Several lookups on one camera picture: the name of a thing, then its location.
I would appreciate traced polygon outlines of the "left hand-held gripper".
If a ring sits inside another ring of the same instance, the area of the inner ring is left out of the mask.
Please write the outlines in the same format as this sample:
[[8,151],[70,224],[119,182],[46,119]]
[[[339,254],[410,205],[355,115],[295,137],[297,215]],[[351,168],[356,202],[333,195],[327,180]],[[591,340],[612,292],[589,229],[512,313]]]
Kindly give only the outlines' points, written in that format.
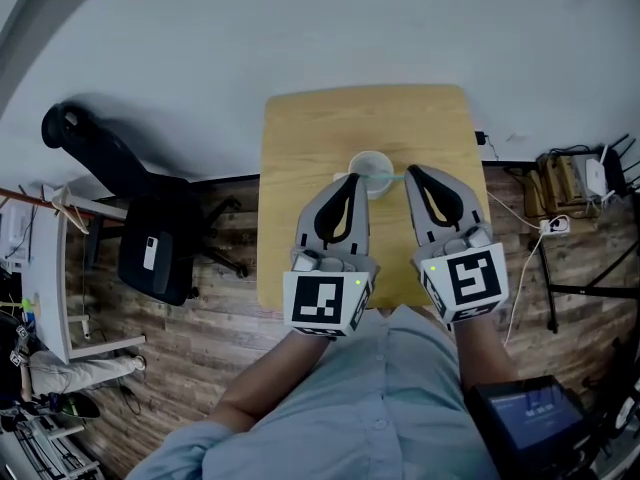
[[[361,175],[339,178],[303,208],[296,229],[300,247],[293,249],[292,268],[283,274],[286,326],[328,338],[356,331],[379,271],[366,256],[369,236],[369,201]],[[350,254],[329,253],[330,247]]]

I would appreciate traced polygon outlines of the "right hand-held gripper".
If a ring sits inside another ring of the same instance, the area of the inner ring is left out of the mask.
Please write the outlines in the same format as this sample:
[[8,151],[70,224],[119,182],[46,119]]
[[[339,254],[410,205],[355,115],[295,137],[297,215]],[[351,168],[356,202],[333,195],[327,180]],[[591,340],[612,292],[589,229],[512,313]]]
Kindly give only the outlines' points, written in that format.
[[412,164],[405,188],[419,248],[413,263],[442,321],[491,313],[509,297],[503,245],[474,190],[433,167]]

